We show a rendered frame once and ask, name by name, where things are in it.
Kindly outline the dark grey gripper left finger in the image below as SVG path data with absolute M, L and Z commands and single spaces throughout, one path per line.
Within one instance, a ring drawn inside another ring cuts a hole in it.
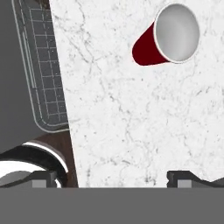
M 0 178 L 0 188 L 57 188 L 54 171 L 14 171 Z

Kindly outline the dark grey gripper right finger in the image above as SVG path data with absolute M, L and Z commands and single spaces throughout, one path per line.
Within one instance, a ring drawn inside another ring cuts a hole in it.
M 190 171 L 168 171 L 166 177 L 168 188 L 224 188 L 224 178 L 210 182 L 198 178 Z

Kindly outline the red cup with white inside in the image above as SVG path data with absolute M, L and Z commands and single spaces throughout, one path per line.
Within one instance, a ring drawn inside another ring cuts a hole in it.
M 181 64 L 196 53 L 199 42 L 200 26 L 193 11 L 182 3 L 170 3 L 137 39 L 132 57 L 140 66 Z

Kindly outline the black and white round thing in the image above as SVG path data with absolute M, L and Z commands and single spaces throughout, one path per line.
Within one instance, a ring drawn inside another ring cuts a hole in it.
M 0 161 L 23 162 L 28 165 L 36 165 L 45 171 L 54 171 L 60 186 L 67 186 L 68 168 L 63 155 L 53 147 L 39 141 L 23 143 L 0 153 Z

